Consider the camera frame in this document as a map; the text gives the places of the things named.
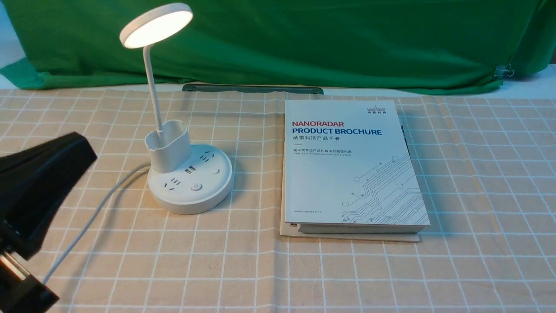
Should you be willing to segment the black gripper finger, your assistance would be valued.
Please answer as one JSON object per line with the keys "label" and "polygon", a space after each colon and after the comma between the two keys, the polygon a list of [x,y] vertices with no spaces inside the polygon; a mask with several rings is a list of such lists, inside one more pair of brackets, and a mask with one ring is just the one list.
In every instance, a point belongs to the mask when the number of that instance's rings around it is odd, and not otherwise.
{"label": "black gripper finger", "polygon": [[97,156],[76,132],[0,159],[1,250],[30,260],[54,216]]}

